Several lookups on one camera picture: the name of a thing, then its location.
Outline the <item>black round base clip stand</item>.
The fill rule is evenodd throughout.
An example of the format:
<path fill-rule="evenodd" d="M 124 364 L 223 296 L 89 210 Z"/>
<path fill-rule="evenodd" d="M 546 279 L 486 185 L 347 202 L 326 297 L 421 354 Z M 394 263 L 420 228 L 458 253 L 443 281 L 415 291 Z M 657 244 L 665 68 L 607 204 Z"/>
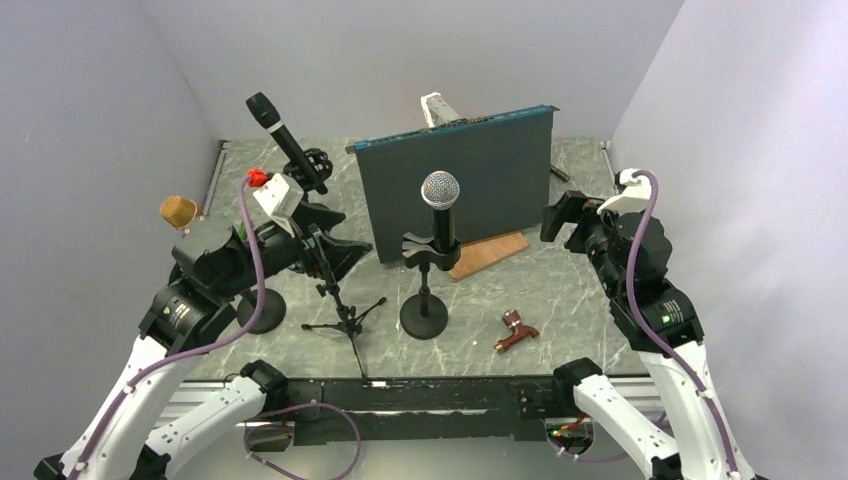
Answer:
<path fill-rule="evenodd" d="M 410 232 L 403 235 L 402 256 L 407 268 L 417 268 L 421 284 L 416 294 L 410 296 L 399 311 L 400 326 L 411 337 L 430 340 L 439 336 L 447 327 L 449 310 L 446 304 L 431 293 L 429 287 L 430 267 L 450 271 L 460 259 L 461 244 L 453 244 L 442 252 L 436 249 L 434 237 L 419 237 Z"/>

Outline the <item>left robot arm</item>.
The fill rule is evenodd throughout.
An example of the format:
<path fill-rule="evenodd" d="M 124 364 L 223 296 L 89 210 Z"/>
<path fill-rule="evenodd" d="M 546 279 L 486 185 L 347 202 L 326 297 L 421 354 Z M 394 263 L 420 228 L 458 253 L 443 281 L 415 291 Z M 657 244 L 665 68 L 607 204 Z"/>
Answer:
<path fill-rule="evenodd" d="M 250 293 L 247 326 L 273 310 L 265 281 L 294 264 L 342 278 L 370 250 L 329 231 L 344 216 L 306 201 L 270 206 L 268 221 L 243 232 L 198 221 L 173 249 L 175 266 L 155 296 L 121 376 L 81 437 L 43 458 L 37 479 L 170 479 L 237 423 L 279 417 L 290 403 L 287 377 L 262 360 L 247 363 L 209 400 L 165 425 L 159 418 L 201 357 L 228 344 L 233 298 Z"/>

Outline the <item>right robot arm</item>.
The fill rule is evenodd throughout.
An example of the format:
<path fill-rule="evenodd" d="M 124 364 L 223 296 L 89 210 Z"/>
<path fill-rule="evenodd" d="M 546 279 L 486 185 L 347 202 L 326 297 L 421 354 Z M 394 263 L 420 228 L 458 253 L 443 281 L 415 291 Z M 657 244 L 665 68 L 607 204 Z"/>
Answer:
<path fill-rule="evenodd" d="M 589 260 L 614 324 L 648 371 L 671 430 L 624 399 L 587 358 L 554 371 L 557 411 L 579 411 L 618 443 L 647 479 L 754 479 L 727 426 L 707 362 L 704 331 L 690 298 L 667 279 L 672 245 L 652 209 L 616 213 L 567 191 L 543 210 L 540 238 L 575 229 L 566 250 Z"/>

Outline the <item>black tripod shock mount stand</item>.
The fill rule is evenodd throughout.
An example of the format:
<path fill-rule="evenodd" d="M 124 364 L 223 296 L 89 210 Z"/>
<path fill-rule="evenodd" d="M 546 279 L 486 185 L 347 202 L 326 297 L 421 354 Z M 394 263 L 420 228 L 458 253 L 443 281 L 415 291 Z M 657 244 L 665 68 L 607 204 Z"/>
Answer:
<path fill-rule="evenodd" d="M 376 303 L 368 307 L 360 314 L 357 314 L 357 309 L 355 306 L 345 305 L 340 296 L 341 287 L 338 283 L 327 252 L 330 247 L 344 247 L 350 244 L 350 241 L 341 242 L 336 241 L 335 239 L 331 239 L 324 233 L 323 230 L 321 230 L 315 224 L 310 225 L 308 229 L 311 235 L 311 244 L 309 247 L 309 251 L 313 260 L 312 270 L 319 274 L 320 278 L 323 280 L 323 283 L 317 285 L 316 289 L 321 297 L 330 295 L 333 298 L 335 302 L 335 310 L 339 320 L 335 324 L 304 323 L 301 325 L 301 328 L 306 331 L 331 329 L 343 333 L 348 338 L 351 344 L 353 354 L 360 371 L 362 383 L 367 384 L 369 382 L 369 377 L 365 371 L 365 368 L 363 367 L 363 363 L 361 361 L 359 351 L 355 343 L 355 339 L 358 335 L 363 333 L 362 323 L 366 316 L 377 307 L 384 305 L 387 302 L 387 298 L 381 297 Z"/>

